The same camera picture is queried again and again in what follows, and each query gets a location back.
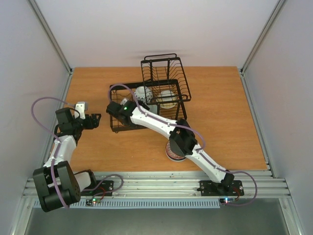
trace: gray floor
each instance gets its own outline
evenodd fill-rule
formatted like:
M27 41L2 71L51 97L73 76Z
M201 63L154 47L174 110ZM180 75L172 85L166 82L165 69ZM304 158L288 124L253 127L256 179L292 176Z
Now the gray floor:
M278 199L221 209L33 209L26 235L286 235Z

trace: dish rack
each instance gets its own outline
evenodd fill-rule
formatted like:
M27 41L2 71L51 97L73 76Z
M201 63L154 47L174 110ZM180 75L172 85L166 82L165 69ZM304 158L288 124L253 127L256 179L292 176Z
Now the dish rack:
M190 101L191 95L180 58L176 54L146 56L141 61L141 68L143 81L126 83L125 85L133 92L141 86L149 88L153 96L152 98L147 98L146 89L144 89L146 99L144 103L148 106L155 105L157 107L156 114L168 119L187 119L184 102ZM169 95L160 96L163 91L171 92ZM110 98L117 103L120 103L124 98L133 100L130 92L119 86L111 90ZM140 125L124 126L112 116L110 116L110 127L116 133L146 128Z

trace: metal corner post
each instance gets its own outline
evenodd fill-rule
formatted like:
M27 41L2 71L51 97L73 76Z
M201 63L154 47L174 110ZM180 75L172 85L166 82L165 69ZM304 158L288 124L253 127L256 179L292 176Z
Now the metal corner post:
M47 23L47 21L45 20L38 4L36 3L35 0L27 0L30 7L32 8L32 10L34 11L34 14L36 15L39 23L41 24L41 26L43 27L48 39L51 41L53 47L55 48L56 52L58 53L60 59L62 60L66 70L68 71L68 73L71 73L71 67L66 59L66 57L64 56L57 40L55 39L55 37L53 36L53 33Z
M268 34L270 28L272 27L273 23L277 19L279 13L283 9L283 6L285 5L286 2L287 2L287 0L278 0L277 1L277 4L275 5L272 13L270 14L268 21L265 23L265 25L264 25L258 39L256 40L249 56L247 57L243 67L241 68L242 72L245 72L247 70L247 68L248 68L250 62L252 61L254 55L256 54L260 45L262 44L262 42L266 38L266 35Z

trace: black dish rack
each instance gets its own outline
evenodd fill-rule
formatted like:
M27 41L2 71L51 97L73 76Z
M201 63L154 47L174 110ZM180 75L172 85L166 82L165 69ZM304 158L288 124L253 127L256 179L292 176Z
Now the black dish rack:
M191 95L180 58L177 57L176 54L146 56L144 57L144 60L141 61L141 68L143 82L126 83L125 85L128 86L133 92L135 92L136 88L141 86L149 88L153 93L153 97L149 102L147 102L149 99L147 99L147 94L145 91L145 103L147 105L156 105L158 115L164 118L175 120L179 120L181 118L187 119L184 102L190 101ZM168 90L172 92L170 95L162 97L159 96L162 91ZM124 98L133 100L130 92L121 86L114 87L111 90L110 98L112 101L117 103L120 103ZM174 107L170 109L162 108L163 105L166 104L174 105ZM119 131L146 128L140 125L124 126L121 122L112 116L110 116L110 127L112 131L116 133Z

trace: wooden table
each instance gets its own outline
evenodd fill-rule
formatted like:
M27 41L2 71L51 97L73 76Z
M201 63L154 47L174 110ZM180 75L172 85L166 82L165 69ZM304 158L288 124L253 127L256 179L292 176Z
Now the wooden table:
M185 73L192 96L185 103L188 122L204 136L206 152L227 169L266 169L237 68L185 67ZM70 163L74 171L199 170L188 159L168 159L167 140L152 130L112 132L105 112L109 85L141 81L140 68L75 68L67 101L87 101L87 113L102 118L97 129L83 131Z

